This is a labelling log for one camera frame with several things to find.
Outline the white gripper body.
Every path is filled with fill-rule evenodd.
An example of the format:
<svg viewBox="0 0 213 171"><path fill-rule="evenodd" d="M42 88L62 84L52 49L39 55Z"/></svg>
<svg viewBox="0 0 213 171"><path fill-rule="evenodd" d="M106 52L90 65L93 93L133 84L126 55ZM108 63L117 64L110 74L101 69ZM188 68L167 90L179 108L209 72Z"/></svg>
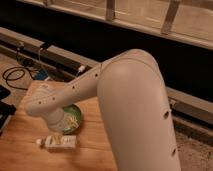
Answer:
<svg viewBox="0 0 213 171"><path fill-rule="evenodd" d="M68 123L68 116L65 114L62 115L51 115L47 119L47 126L51 131L62 132Z"/></svg>

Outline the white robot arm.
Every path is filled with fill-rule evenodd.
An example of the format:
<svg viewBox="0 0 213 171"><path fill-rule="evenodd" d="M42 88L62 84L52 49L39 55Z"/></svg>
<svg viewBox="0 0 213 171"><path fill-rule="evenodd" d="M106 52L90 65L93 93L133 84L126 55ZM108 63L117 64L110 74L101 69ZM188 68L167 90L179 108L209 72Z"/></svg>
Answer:
<svg viewBox="0 0 213 171"><path fill-rule="evenodd" d="M59 132L67 127L63 109L91 97L98 98L118 171L181 171L166 86L151 54L131 49L61 89L43 84L25 111Z"/></svg>

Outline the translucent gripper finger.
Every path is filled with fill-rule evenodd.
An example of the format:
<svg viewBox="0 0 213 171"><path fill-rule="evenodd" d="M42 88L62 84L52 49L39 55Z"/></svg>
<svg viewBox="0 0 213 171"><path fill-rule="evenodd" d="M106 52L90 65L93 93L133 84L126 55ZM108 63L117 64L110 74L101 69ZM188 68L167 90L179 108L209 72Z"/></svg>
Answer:
<svg viewBox="0 0 213 171"><path fill-rule="evenodd" d="M52 144L57 144L57 135L56 134L52 134L51 135L51 143Z"/></svg>
<svg viewBox="0 0 213 171"><path fill-rule="evenodd" d="M69 116L67 119L67 123L69 126L72 126L74 128L78 128L79 127L79 123L77 122L77 119L75 116Z"/></svg>

